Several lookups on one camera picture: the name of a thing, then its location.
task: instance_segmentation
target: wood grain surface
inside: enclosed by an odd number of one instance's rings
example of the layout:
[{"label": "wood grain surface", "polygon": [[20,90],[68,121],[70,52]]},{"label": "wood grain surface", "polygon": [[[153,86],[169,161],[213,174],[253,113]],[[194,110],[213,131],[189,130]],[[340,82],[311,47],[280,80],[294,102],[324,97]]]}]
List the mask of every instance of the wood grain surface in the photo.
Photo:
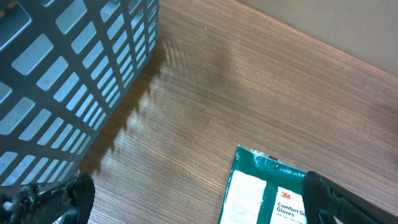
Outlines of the wood grain surface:
[{"label": "wood grain surface", "polygon": [[152,60],[80,166],[90,223],[216,223],[238,144],[398,215],[397,77],[234,0],[160,4]]}]

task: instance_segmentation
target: green package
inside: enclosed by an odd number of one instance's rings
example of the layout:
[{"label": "green package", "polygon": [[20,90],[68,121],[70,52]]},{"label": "green package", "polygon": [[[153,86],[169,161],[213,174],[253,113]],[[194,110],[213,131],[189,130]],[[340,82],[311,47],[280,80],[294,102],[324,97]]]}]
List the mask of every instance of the green package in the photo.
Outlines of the green package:
[{"label": "green package", "polygon": [[219,224],[307,223],[301,196],[306,172],[238,146]]}]

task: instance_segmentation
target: perforated basket side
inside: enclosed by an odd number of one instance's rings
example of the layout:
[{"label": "perforated basket side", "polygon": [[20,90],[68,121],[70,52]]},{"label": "perforated basket side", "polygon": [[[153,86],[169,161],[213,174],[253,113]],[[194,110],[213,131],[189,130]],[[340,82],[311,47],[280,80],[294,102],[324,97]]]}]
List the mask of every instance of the perforated basket side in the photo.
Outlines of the perforated basket side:
[{"label": "perforated basket side", "polygon": [[21,0],[0,18],[0,191],[63,182],[148,63],[159,0]]}]

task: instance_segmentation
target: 3m logo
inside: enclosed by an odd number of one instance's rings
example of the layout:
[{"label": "3m logo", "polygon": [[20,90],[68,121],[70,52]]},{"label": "3m logo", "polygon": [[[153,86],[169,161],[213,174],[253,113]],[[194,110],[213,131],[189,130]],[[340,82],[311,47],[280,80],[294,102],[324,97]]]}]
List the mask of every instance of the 3m logo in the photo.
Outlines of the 3m logo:
[{"label": "3m logo", "polygon": [[280,195],[286,199],[290,199],[290,194],[286,193],[286,192],[282,192],[282,194]]}]

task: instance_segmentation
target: black plastic part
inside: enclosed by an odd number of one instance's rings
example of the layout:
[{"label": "black plastic part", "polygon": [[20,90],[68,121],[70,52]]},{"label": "black plastic part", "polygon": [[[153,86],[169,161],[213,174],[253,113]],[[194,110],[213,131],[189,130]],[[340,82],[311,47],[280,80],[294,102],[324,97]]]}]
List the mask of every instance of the black plastic part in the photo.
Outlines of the black plastic part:
[{"label": "black plastic part", "polygon": [[308,224],[398,223],[398,217],[365,201],[326,177],[310,171],[303,180],[303,202]]}]

